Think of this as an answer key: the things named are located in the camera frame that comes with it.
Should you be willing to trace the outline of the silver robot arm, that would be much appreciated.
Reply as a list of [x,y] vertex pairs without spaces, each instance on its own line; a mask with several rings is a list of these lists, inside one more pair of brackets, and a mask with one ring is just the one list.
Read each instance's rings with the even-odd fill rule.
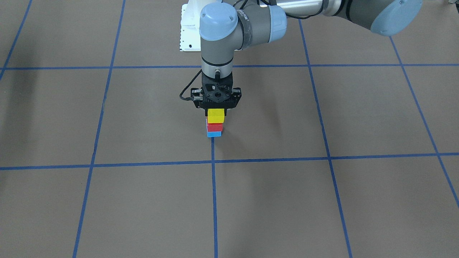
[[191,48],[200,51],[202,86],[179,97],[206,115],[235,108],[242,93],[233,88],[234,52],[281,39],[289,18],[337,16],[389,37],[405,29],[421,6],[421,0],[190,0],[182,6],[181,29],[198,39]]

